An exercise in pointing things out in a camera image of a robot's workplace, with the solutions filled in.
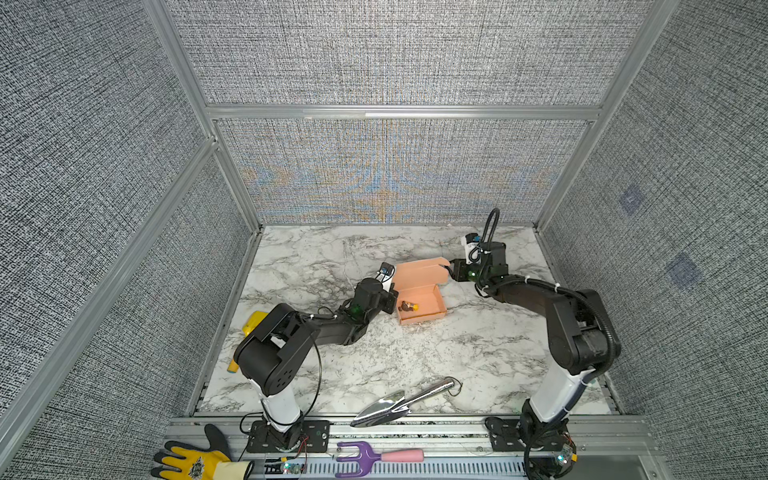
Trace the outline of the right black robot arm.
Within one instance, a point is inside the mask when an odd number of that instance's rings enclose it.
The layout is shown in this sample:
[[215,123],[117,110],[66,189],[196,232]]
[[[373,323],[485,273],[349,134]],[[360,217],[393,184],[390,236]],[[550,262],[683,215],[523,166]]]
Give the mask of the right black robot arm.
[[473,283],[483,298],[544,317],[551,365],[538,390],[524,402],[517,439],[528,450],[540,449],[549,440],[563,444],[573,407],[620,355],[620,341],[602,300],[593,290],[574,291],[510,273],[502,242],[470,233],[461,243],[465,255],[447,267],[452,279]]

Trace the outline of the pink paper box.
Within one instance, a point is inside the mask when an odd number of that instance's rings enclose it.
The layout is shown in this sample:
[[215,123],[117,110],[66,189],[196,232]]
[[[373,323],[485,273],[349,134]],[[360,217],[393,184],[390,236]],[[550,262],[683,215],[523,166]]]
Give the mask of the pink paper box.
[[[446,316],[440,287],[450,279],[449,261],[443,257],[401,263],[396,266],[395,289],[399,292],[396,314],[401,325],[412,325]],[[402,312],[403,301],[419,305],[417,312]]]

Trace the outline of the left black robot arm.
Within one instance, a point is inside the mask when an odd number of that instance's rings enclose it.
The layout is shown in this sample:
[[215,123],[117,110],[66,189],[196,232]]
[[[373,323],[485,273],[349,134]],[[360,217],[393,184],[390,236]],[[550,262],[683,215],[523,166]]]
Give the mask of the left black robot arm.
[[299,368],[320,346],[352,345],[379,313],[393,313],[398,299],[395,273],[394,265],[382,263],[374,276],[356,285],[350,299],[327,314],[300,312],[280,303],[245,336],[233,362],[256,386],[263,415],[250,437],[263,439],[274,450],[291,451],[301,444],[309,411],[300,409],[293,392]]

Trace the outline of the small brown yellow figurine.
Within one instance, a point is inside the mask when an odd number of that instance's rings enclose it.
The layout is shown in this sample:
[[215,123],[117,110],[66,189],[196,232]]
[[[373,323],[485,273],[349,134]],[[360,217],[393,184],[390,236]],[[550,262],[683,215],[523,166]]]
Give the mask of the small brown yellow figurine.
[[419,310],[419,305],[412,302],[403,301],[400,305],[400,310],[402,312],[417,312]]

